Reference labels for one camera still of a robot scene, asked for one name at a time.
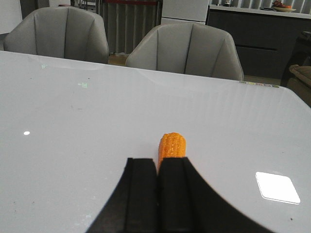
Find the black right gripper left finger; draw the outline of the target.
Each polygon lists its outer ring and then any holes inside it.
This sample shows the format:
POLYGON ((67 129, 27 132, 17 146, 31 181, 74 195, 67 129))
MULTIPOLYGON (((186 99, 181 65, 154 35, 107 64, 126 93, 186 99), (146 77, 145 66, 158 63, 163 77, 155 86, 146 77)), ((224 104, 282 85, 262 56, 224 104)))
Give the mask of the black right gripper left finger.
POLYGON ((152 159, 128 158, 124 172, 88 233, 156 233, 157 178, 152 159))

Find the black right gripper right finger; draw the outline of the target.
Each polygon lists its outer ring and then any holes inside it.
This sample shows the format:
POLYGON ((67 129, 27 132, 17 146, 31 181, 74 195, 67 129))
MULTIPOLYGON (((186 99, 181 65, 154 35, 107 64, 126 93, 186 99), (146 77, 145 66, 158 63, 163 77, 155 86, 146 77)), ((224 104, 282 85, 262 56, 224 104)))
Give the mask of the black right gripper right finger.
POLYGON ((215 192, 187 157, 165 158, 158 184, 162 233, 269 232, 215 192))

